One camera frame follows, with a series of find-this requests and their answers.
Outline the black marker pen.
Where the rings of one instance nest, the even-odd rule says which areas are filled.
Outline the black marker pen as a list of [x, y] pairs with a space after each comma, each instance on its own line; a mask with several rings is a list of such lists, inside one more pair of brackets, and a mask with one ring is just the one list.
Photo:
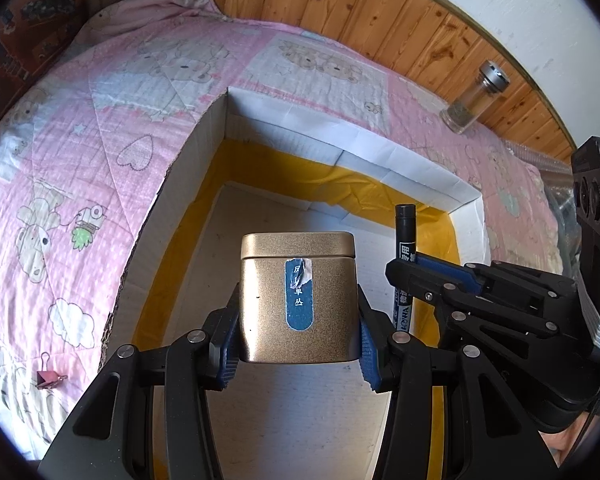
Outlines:
[[[396, 205], [396, 258], [414, 261], [416, 252], [416, 205]], [[413, 298], [401, 289], [394, 290], [393, 325], [400, 332], [411, 329]]]

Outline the gold tea tin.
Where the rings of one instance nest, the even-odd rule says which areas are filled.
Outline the gold tea tin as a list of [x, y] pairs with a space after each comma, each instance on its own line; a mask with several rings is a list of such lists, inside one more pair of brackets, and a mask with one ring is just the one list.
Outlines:
[[361, 355], [354, 236], [250, 233], [240, 248], [242, 359], [350, 362]]

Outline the clear plastic wrap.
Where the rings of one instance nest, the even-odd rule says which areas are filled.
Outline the clear plastic wrap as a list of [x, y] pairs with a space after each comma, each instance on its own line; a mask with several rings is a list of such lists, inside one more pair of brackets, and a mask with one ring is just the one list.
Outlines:
[[564, 270], [567, 270], [577, 261], [581, 244], [571, 170], [565, 162], [533, 148], [509, 140], [504, 144], [517, 158], [539, 170], [548, 206], [557, 221], [557, 248]]

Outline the white cardboard box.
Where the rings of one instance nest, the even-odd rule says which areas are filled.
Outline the white cardboard box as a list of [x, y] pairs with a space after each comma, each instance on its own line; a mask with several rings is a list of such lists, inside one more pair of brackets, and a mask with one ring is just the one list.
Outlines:
[[394, 207], [418, 203], [417, 244], [486, 262], [481, 193], [425, 157], [348, 120], [237, 87], [189, 129], [123, 275], [108, 344], [152, 349], [201, 326], [230, 295], [300, 325], [288, 358], [244, 363], [212, 394], [215, 445], [229, 479], [367, 479], [389, 408], [355, 362], [334, 363], [318, 286], [361, 285], [390, 311], [384, 277]]

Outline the pink binder clip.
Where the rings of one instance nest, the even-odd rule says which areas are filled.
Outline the pink binder clip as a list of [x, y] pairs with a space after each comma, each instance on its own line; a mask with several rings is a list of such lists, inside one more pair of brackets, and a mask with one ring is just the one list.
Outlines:
[[66, 375], [51, 370], [48, 367], [48, 362], [50, 362], [50, 354], [43, 352], [41, 354], [41, 366], [35, 373], [36, 388], [38, 390], [56, 388], [67, 379]]

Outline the glass bottle metal lid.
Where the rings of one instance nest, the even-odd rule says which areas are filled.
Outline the glass bottle metal lid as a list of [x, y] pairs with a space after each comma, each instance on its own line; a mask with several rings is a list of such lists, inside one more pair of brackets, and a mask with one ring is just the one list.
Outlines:
[[508, 88], [504, 70], [491, 60], [478, 68], [475, 79], [444, 110], [440, 118], [454, 133], [463, 133]]

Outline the pink cartoon quilt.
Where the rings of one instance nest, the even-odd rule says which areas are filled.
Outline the pink cartoon quilt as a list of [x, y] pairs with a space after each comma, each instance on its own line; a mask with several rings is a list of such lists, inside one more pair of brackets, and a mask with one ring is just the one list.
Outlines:
[[[140, 230], [189, 129], [229, 88], [320, 110], [399, 143], [482, 196], [489, 259], [564, 267], [539, 171], [488, 128], [332, 40], [231, 20], [211, 0], [126, 0], [91, 18], [0, 122], [0, 424], [44, 455], [114, 350]], [[67, 379], [38, 390], [41, 354]]]

